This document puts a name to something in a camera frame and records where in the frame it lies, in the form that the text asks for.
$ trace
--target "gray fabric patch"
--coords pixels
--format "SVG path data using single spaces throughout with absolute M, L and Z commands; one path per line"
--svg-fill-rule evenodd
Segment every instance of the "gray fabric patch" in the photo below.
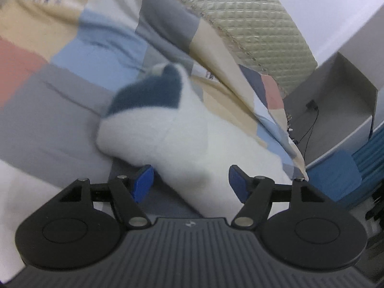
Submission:
M 286 163 L 283 163 L 283 171 L 291 180 L 293 179 L 294 167 L 292 165 L 287 165 Z
M 107 116 L 141 107 L 178 108 L 181 90 L 181 75 L 175 66 L 168 64 L 161 76 L 150 75 L 121 89 L 114 97 Z
M 121 174 L 128 174 L 137 168 L 118 158 L 113 159 L 110 179 L 114 179 Z M 191 208 L 173 189 L 166 185 L 158 174 L 155 174 L 155 181 L 148 195 L 140 203 L 140 208 L 144 212 L 155 218 L 157 216 L 172 218 L 200 218 L 193 208 Z M 109 213 L 109 204 L 104 204 L 104 212 Z
M 303 179 L 304 174 L 298 167 L 294 167 L 292 179 Z
M 268 104 L 266 102 L 265 87 L 261 75 L 252 69 L 244 67 L 243 65 L 239 65 L 239 67 L 249 85 L 255 91 L 256 95 L 259 97 L 264 106 L 268 108 Z
M 191 74 L 193 59 L 172 43 L 159 36 L 148 23 L 139 20 L 136 33 L 145 39 L 151 46 L 161 52 L 170 62 L 180 63 L 187 70 L 187 73 L 189 75 Z
M 68 70 L 44 66 L 0 110 L 0 158 L 59 187 L 79 177 L 106 182 L 112 158 L 95 139 L 111 99 Z
M 161 63 L 169 63 L 170 61 L 164 57 L 158 50 L 156 50 L 153 46 L 148 45 L 147 51 L 145 52 L 145 56 L 143 59 L 143 64 L 141 67 L 141 71 L 138 75 L 138 79 L 141 80 L 145 77 L 148 71 L 152 69 L 156 64 Z
M 177 0 L 143 0 L 136 33 L 171 62 L 182 64 L 191 74 L 189 45 L 200 19 Z
M 200 22 L 200 18 L 177 0 L 143 0 L 139 20 L 155 28 L 161 38 L 185 53 L 189 53 Z
M 193 91 L 197 94 L 198 98 L 203 102 L 203 89 L 201 86 L 190 80 Z

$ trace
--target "white plush toy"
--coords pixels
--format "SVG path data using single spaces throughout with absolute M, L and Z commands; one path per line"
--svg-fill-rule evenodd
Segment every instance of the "white plush toy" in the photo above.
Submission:
M 231 165 L 249 176 L 292 183 L 277 155 L 206 109 L 177 64 L 157 65 L 117 93 L 97 145 L 132 165 L 151 164 L 203 216 L 229 222 L 242 207 L 229 185 Z

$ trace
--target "white wall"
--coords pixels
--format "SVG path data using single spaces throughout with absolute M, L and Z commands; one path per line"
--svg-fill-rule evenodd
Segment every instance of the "white wall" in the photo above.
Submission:
M 384 0 L 280 0 L 321 65 L 383 5 Z
M 378 90 L 373 129 L 384 121 L 384 6 L 356 33 L 340 53 Z

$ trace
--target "bed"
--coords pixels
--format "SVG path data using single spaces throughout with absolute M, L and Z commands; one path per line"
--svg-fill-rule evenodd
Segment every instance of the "bed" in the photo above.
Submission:
M 1 281 L 23 267 L 13 240 L 22 220 L 77 178 L 102 183 L 131 167 L 97 148 L 100 118 L 159 64 L 183 66 L 206 111 L 277 157 L 276 179 L 307 178 L 273 77 L 177 0 L 2 0 L 0 57 Z M 164 183 L 141 206 L 199 216 Z

